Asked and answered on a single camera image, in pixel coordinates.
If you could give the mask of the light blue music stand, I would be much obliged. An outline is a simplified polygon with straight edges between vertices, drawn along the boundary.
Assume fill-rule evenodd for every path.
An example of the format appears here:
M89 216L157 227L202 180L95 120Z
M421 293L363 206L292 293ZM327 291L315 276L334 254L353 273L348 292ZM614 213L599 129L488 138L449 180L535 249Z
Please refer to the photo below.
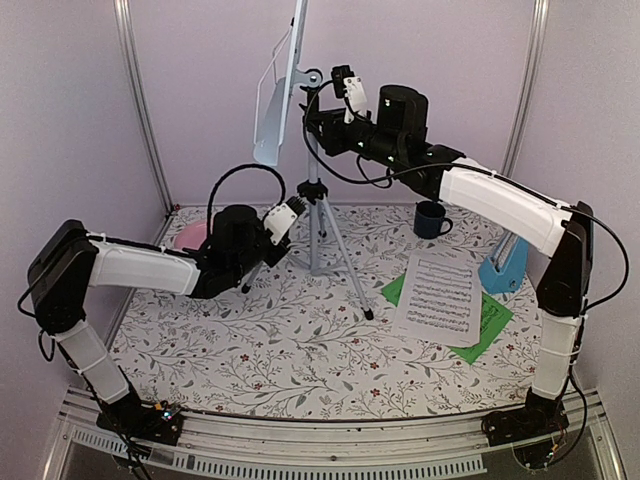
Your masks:
M295 254L293 262L312 276L338 274L348 278L356 294L356 305L364 318L373 312L366 298L348 249L329 203L327 186L320 174L318 136L310 131L311 115L302 111L301 139L293 148L286 140L293 131L292 104L296 98L303 108L319 109L320 90L330 83L330 76L318 67L303 69L300 59L304 46L308 9L318 7L325 29L316 39L322 48L345 48L353 35L362 33L366 24L363 1L297 1L285 16L276 1L247 1L241 12L241 33L247 45L256 51L264 72L258 78L253 127L253 158L261 164L283 172L292 166L306 176L296 186L298 197L308 207L307 240L302 244L305 257Z

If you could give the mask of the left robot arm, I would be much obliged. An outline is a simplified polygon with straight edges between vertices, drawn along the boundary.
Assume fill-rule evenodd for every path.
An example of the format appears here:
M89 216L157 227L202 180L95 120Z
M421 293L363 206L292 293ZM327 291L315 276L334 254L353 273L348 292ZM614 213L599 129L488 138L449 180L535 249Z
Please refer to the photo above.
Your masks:
M148 426L135 388L86 319L91 287L115 286L212 299L239 286L259 265L273 266L287 253L288 233L300 214L288 203L264 216L247 205L216 213L213 230L196 250L125 241L92 234L67 220L28 269L23 294L29 317L92 387L104 412L128 434Z

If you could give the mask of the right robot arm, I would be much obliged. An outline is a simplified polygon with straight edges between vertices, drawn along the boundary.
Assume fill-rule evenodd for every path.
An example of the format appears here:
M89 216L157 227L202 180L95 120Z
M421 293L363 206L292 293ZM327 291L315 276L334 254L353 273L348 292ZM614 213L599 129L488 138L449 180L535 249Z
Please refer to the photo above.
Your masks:
M432 201L467 209L519 236L550 262L537 290L541 348L523 407L483 419L491 434L537 436L567 427L563 396L575 383L588 310L593 263L593 211L566 205L494 173L453 148L427 142L428 98L401 85L379 90L377 117L359 109L345 84L306 90L303 137L316 139L329 157L353 152L386 167L397 180Z

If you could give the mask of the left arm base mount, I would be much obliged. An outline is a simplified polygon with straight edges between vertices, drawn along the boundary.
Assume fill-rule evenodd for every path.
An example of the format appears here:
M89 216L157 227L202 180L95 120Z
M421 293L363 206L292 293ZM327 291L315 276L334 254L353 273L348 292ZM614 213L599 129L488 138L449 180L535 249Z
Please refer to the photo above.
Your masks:
M129 403L114 404L98 401L100 414L96 425L127 439L140 439L176 446L182 432L184 417L179 404L162 401L154 405Z

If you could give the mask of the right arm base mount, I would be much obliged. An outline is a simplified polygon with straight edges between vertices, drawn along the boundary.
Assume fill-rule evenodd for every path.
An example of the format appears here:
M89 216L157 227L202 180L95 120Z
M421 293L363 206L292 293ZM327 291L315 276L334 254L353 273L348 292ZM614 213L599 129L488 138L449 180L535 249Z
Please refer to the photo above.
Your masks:
M542 470L559 460L566 428L569 426L561 400L528 400L523 407L494 411L481 420L481 430L490 446L543 440L516 447L516 461L528 470Z

